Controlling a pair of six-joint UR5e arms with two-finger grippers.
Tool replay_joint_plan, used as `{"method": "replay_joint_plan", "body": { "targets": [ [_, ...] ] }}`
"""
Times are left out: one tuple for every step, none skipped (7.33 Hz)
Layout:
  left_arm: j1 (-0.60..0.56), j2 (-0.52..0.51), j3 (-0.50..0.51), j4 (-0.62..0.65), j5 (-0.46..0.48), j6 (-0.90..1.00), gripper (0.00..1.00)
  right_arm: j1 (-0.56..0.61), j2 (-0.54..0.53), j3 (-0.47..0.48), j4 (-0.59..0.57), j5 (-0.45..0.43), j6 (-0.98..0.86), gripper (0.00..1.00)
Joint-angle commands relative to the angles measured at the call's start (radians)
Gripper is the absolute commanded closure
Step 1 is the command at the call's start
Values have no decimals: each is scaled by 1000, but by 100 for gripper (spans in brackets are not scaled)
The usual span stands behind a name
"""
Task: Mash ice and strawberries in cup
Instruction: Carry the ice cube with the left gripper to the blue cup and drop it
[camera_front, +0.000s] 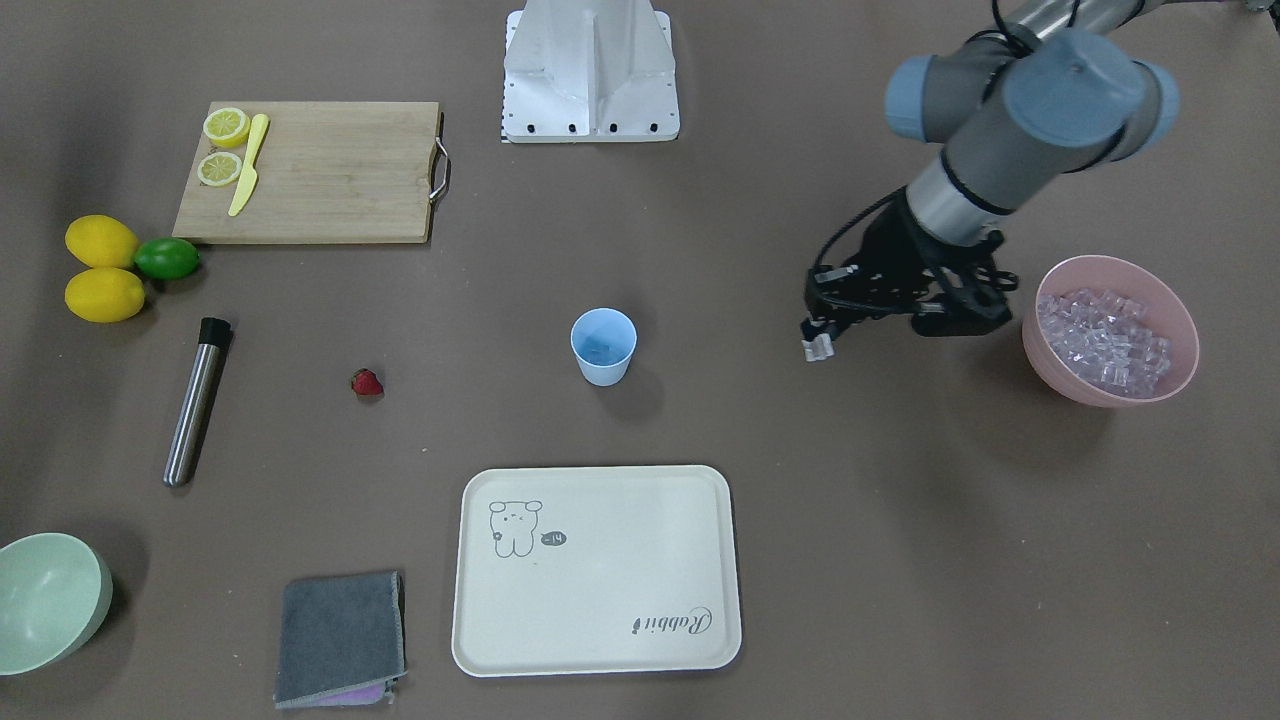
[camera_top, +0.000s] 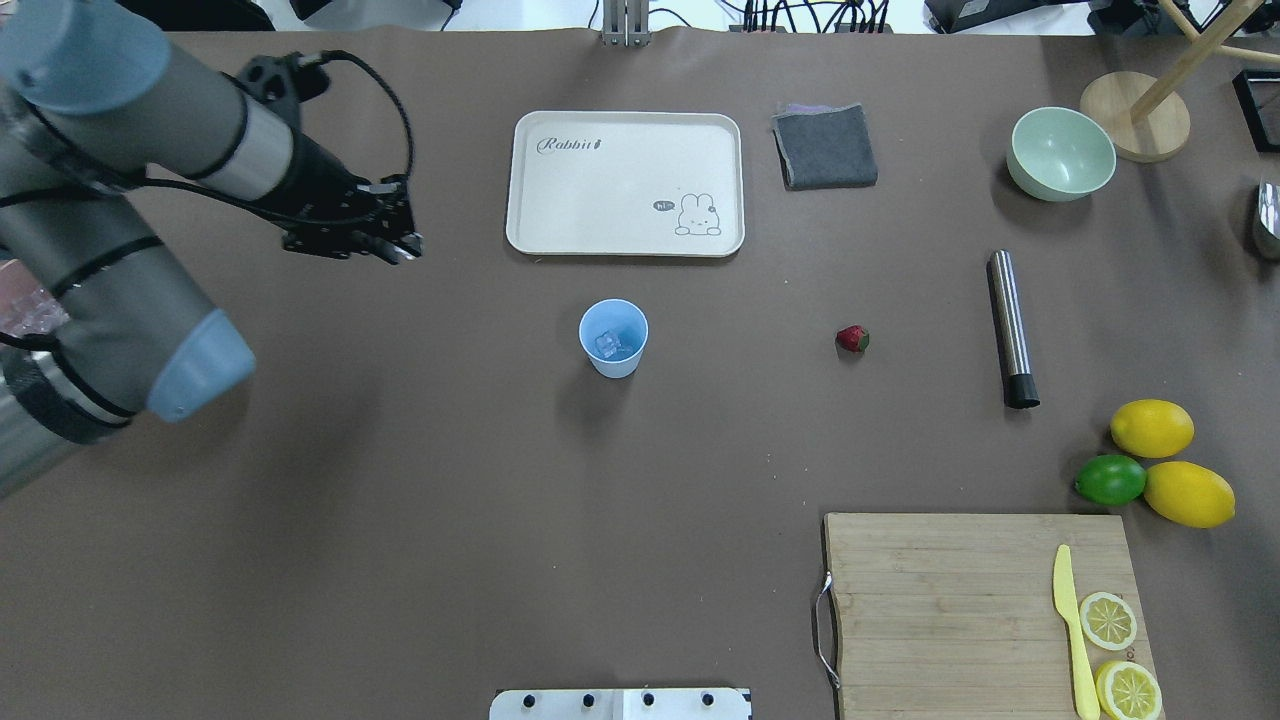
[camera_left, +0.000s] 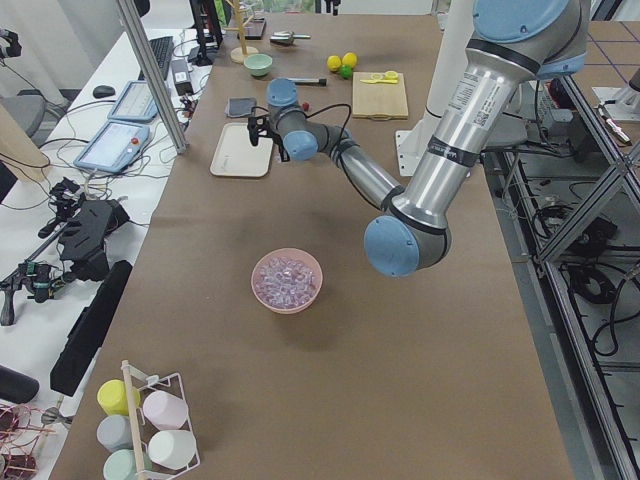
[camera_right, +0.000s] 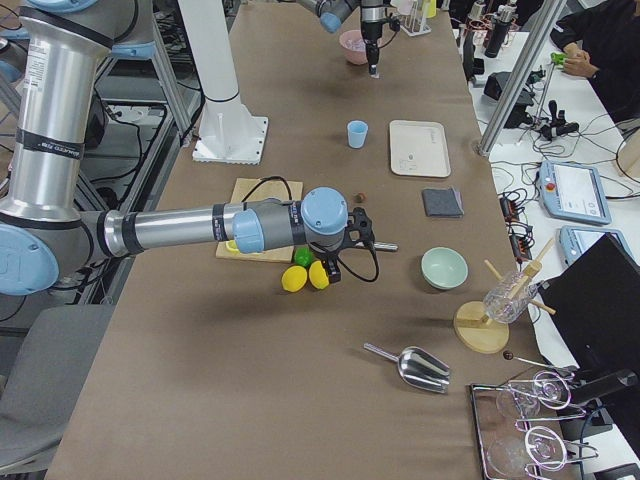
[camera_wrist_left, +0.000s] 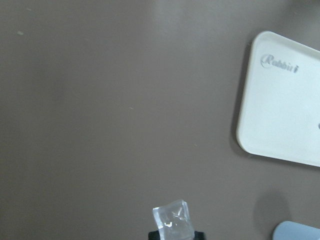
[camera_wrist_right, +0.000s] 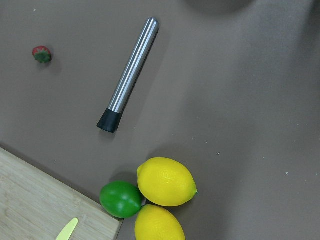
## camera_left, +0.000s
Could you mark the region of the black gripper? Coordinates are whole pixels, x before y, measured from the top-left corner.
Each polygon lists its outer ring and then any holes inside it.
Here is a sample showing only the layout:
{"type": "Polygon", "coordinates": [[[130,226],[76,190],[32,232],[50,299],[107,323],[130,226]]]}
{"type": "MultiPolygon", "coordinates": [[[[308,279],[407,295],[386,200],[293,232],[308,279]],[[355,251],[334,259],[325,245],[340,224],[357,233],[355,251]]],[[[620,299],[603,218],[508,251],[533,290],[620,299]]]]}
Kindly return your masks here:
{"type": "Polygon", "coordinates": [[[261,139],[270,139],[277,146],[281,161],[290,161],[290,155],[284,148],[283,139],[271,126],[268,114],[250,115],[247,119],[247,129],[253,147],[257,147],[261,139]]]}

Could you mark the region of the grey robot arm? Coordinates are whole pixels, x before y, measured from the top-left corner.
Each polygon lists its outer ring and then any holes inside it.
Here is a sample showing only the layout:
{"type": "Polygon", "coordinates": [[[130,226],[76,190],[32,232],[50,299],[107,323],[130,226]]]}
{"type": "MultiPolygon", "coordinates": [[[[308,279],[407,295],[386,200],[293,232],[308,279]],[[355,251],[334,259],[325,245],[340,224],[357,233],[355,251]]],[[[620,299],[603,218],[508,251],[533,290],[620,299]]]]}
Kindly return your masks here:
{"type": "Polygon", "coordinates": [[[292,160],[329,156],[381,216],[364,234],[369,263],[404,277],[431,267],[448,253],[446,211],[524,82],[567,76],[586,58],[587,1],[474,1],[461,19],[467,65],[413,177],[401,186],[343,127],[312,122],[288,79],[271,81],[268,109],[248,119],[251,144],[271,138],[292,160]]]}

